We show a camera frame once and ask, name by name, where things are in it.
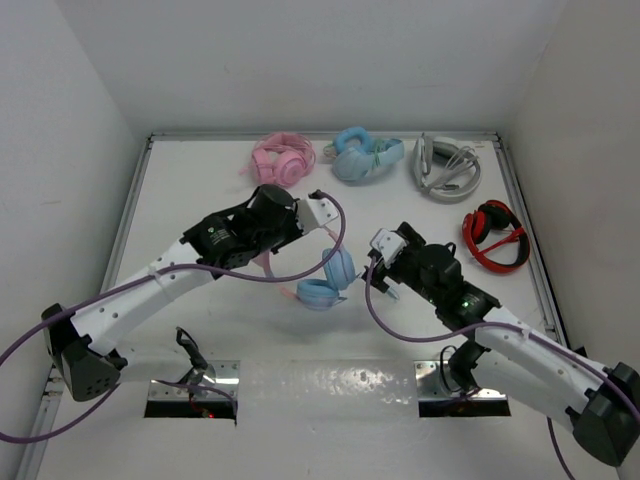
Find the blue pink cat-ear headphones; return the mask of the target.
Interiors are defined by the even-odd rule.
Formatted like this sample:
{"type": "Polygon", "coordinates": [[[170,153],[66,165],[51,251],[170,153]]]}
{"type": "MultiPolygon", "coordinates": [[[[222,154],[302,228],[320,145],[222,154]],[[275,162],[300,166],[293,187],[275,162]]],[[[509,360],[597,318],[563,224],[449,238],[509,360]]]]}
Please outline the blue pink cat-ear headphones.
{"type": "Polygon", "coordinates": [[[335,253],[323,266],[323,279],[305,279],[291,291],[280,286],[285,297],[315,311],[327,311],[346,300],[341,295],[355,280],[356,271],[351,255],[344,248],[335,253]]]}

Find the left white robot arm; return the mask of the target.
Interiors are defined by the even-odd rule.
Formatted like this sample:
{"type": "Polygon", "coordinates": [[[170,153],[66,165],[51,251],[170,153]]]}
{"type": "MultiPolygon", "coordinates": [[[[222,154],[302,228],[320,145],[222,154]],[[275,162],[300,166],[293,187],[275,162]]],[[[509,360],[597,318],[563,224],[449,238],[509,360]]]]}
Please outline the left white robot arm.
{"type": "Polygon", "coordinates": [[[170,304],[222,276],[277,252],[335,219],[321,198],[295,199],[275,185],[211,213],[188,228],[145,269],[80,307],[54,304],[42,314],[54,365],[72,398],[93,400],[123,382],[178,383],[199,376],[207,362],[195,341],[177,330],[172,347],[128,346],[124,339],[170,304]]]}

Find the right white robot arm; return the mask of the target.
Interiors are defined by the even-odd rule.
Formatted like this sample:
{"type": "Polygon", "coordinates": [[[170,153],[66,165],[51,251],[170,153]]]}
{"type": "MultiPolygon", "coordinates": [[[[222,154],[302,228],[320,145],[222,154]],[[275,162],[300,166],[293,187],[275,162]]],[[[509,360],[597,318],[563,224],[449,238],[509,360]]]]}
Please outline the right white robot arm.
{"type": "Polygon", "coordinates": [[[464,337],[449,360],[463,390],[497,390],[556,421],[601,463],[621,466],[639,439],[639,374],[581,356],[520,320],[464,279],[452,243],[427,243],[408,223],[380,229],[370,241],[365,289],[388,281],[428,301],[447,328],[464,337]]]}

